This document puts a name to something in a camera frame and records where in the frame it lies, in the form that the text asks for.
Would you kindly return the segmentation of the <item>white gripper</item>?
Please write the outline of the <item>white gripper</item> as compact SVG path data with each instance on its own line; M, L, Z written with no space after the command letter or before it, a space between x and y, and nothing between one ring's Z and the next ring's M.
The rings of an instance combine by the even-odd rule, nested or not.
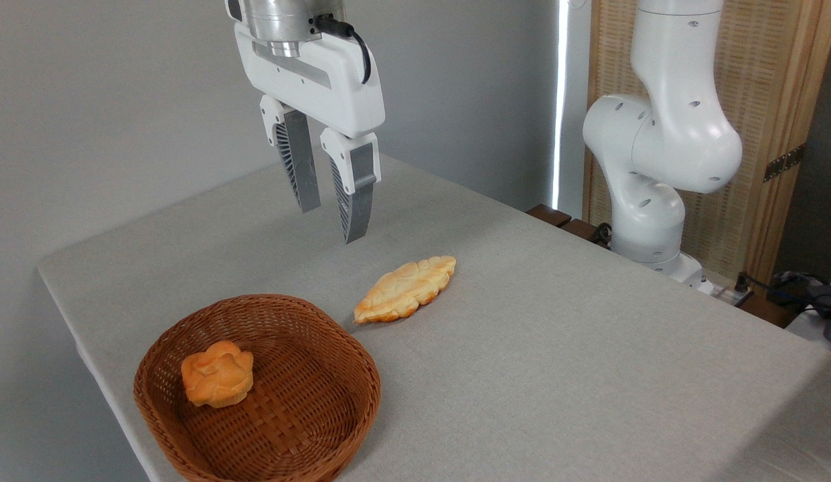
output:
M347 23L342 1L228 1L226 14L250 84L267 94L260 101L265 135L300 210L321 205L306 114L327 126L320 140L345 243L363 238L381 180L372 132L385 109L372 52Z

